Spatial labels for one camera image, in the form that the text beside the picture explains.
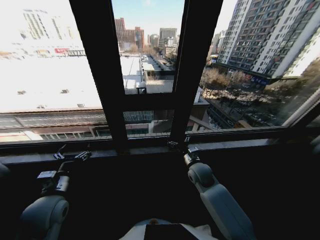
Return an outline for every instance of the bare tree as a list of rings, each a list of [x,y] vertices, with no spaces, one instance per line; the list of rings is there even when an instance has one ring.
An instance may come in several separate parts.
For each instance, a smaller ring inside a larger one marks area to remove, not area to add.
[[[138,53],[138,47],[136,44],[132,44],[130,48],[126,51],[128,53]]]

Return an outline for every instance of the building facade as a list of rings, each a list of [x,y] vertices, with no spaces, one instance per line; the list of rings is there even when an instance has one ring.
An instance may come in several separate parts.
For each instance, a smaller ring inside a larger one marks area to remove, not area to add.
[[[26,20],[28,30],[24,38],[32,39],[52,39],[52,32],[48,29],[50,17],[46,11],[24,9],[23,16]]]
[[[287,78],[301,76],[307,67],[320,57],[320,27],[306,43],[300,54],[283,75]]]
[[[177,29],[176,28],[160,28],[159,40],[173,38],[174,43],[177,43]]]
[[[136,26],[134,29],[126,29],[123,17],[114,19],[116,37],[118,39],[120,49],[130,49],[132,45],[136,45],[138,49],[143,49],[145,44],[145,31]]]
[[[219,38],[218,38],[217,45],[216,45],[216,53],[217,54],[220,53],[220,51],[221,51],[225,37],[226,37],[226,31],[222,30],[219,33]]]
[[[51,16],[43,10],[24,9],[27,31],[20,31],[22,38],[34,40],[79,40],[78,29],[74,29],[61,17]]]
[[[152,34],[150,36],[150,46],[154,48],[159,47],[159,36],[157,34]]]
[[[217,33],[217,34],[215,34],[214,37],[212,38],[212,41],[211,41],[212,51],[210,52],[210,55],[217,53],[217,46],[218,46],[218,43],[219,43],[219,35],[220,35],[220,34]]]
[[[283,76],[318,29],[318,0],[238,0],[218,62]]]

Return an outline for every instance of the tall residential tower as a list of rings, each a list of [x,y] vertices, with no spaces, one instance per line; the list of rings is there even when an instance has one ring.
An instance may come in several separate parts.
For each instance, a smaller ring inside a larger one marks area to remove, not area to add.
[[[238,0],[219,63],[283,76],[320,23],[319,0]]]

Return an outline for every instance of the tree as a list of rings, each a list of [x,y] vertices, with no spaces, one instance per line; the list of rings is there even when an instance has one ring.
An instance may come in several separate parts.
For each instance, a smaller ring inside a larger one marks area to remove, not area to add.
[[[156,50],[153,47],[150,47],[150,46],[144,46],[144,48],[142,49],[141,52],[144,53],[144,54],[148,54],[148,55],[154,56],[154,57],[157,56]]]
[[[132,44],[129,48],[129,50],[127,50],[126,52],[128,53],[137,53],[138,52],[138,47],[136,44]]]

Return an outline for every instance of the black window mullion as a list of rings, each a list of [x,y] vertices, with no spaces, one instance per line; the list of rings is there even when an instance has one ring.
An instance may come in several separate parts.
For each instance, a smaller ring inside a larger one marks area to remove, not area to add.
[[[179,63],[175,88],[175,105],[171,139],[181,142],[185,138],[191,109],[197,94],[210,44],[220,14],[222,0],[186,0],[185,22],[181,26]]]
[[[111,1],[69,0],[112,139],[127,146],[125,90]]]

